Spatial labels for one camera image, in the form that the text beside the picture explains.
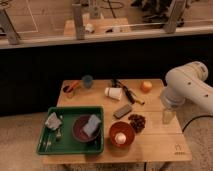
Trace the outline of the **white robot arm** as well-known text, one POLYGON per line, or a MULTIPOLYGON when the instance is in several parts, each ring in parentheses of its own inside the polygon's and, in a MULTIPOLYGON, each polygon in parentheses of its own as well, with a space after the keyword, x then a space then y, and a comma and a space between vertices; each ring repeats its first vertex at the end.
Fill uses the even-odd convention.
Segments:
POLYGON ((187 63, 169 70, 165 76, 167 86, 160 94, 164 106, 162 123, 169 124, 186 99, 191 100, 213 115, 213 87, 208 78, 207 66, 199 61, 187 63))

